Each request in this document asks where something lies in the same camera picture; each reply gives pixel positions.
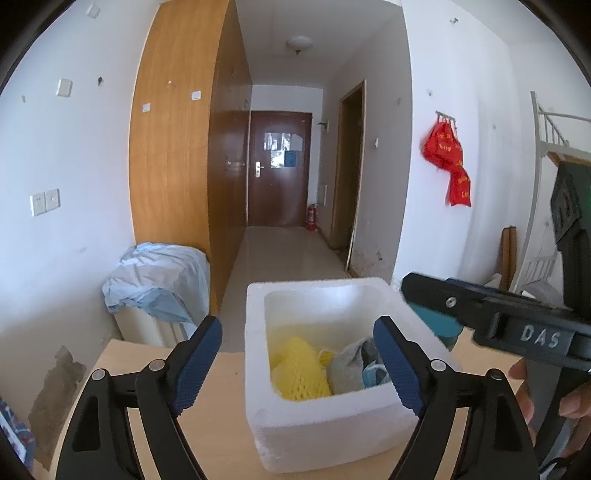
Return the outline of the booklets beside table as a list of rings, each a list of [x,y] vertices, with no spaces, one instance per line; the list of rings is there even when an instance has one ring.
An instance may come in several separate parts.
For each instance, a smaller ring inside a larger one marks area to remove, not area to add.
[[[36,441],[32,431],[21,422],[10,406],[0,400],[1,429],[14,452],[29,471],[33,470]]]

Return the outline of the side doorway frame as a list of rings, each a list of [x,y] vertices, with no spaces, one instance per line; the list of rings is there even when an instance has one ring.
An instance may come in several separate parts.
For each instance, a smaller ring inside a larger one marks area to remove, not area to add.
[[[366,81],[339,103],[335,190],[329,245],[349,271],[355,242],[356,218],[363,173],[363,141],[366,128]]]

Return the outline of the light blue crumpled sheet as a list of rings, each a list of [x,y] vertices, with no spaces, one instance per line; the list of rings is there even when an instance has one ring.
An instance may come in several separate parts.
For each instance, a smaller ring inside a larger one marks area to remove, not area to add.
[[[120,259],[102,293],[111,314],[132,307],[160,321],[197,325],[211,306],[211,266],[193,247],[141,243]]]

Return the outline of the red hanging bags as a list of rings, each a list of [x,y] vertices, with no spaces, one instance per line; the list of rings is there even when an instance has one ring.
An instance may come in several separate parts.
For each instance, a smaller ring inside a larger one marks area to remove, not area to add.
[[[447,202],[471,207],[471,179],[464,168],[463,148],[452,124],[438,120],[423,145],[423,156],[450,175]]]

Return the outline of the red fire extinguisher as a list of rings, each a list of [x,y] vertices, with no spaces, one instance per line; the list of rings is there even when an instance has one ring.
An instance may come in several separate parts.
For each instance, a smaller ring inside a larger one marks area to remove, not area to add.
[[[307,212],[307,230],[314,232],[317,230],[317,221],[318,221],[318,208],[317,205],[311,204],[308,206]]]

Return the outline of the yellow foam net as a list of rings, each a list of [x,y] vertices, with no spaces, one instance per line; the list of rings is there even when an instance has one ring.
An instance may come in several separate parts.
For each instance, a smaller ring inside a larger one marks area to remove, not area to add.
[[[270,360],[273,389],[287,401],[303,402],[332,395],[318,353],[307,341],[291,337],[283,350]]]
[[[322,369],[327,369],[334,358],[335,352],[329,351],[327,349],[322,349],[320,352],[318,352],[318,363],[320,363]]]

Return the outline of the white wall switch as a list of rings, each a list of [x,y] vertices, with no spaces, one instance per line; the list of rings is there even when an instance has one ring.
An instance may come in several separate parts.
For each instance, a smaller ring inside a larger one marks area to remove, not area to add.
[[[73,82],[69,79],[60,78],[57,85],[56,95],[68,98],[71,95]]]

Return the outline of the grey cloth sock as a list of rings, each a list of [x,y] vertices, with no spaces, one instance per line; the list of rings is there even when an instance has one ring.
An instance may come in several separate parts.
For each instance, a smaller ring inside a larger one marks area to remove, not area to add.
[[[332,394],[341,395],[367,388],[363,372],[370,366],[382,364],[373,337],[349,344],[329,361],[327,378]]]

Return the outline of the teal cylindrical container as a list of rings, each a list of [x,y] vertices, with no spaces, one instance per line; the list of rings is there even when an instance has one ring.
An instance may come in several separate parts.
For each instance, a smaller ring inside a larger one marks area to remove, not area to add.
[[[464,327],[455,318],[442,313],[417,305],[413,305],[412,308],[446,348],[452,351]]]

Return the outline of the wall coat hook rack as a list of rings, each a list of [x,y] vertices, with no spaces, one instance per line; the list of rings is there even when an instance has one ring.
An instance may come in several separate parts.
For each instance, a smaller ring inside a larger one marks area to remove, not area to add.
[[[436,111],[436,115],[438,116],[438,120],[446,121],[446,122],[450,123],[454,128],[457,127],[457,120],[454,116],[448,115],[448,114],[441,112],[439,110]]]

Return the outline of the blue face mask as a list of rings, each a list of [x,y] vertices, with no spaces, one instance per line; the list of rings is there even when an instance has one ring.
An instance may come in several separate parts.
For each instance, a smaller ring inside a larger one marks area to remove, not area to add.
[[[372,363],[365,367],[362,372],[362,380],[365,388],[391,383],[390,374],[382,363]]]

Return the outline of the dark brown entrance door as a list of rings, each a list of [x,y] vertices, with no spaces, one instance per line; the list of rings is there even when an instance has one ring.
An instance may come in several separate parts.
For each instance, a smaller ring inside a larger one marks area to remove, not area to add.
[[[250,115],[249,202],[254,227],[301,227],[308,208],[310,113],[255,111]]]

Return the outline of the white metal bunk bed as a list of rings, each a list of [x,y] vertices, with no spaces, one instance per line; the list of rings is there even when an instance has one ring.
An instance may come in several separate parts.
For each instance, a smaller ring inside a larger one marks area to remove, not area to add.
[[[530,284],[551,284],[554,279],[562,279],[550,207],[554,182],[560,164],[590,163],[590,148],[580,141],[573,141],[570,134],[560,130],[558,123],[573,122],[578,130],[589,132],[590,117],[548,110],[541,105],[534,91],[530,96],[535,145],[534,177],[528,223],[511,284],[511,291],[518,294]]]

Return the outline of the white styrofoam box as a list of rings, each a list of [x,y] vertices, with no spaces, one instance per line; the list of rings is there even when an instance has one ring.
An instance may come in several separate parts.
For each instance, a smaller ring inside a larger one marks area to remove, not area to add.
[[[334,467],[403,443],[417,415],[401,384],[363,382],[360,348],[389,316],[432,360],[458,366],[379,278],[253,283],[246,291],[245,413],[260,461],[273,474]]]

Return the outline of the ceiling lamp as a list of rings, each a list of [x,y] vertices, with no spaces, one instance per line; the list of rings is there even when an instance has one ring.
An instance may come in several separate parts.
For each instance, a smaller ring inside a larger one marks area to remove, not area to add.
[[[304,35],[294,35],[287,39],[286,47],[293,51],[295,55],[300,55],[304,51],[310,50],[314,46],[314,40]]]

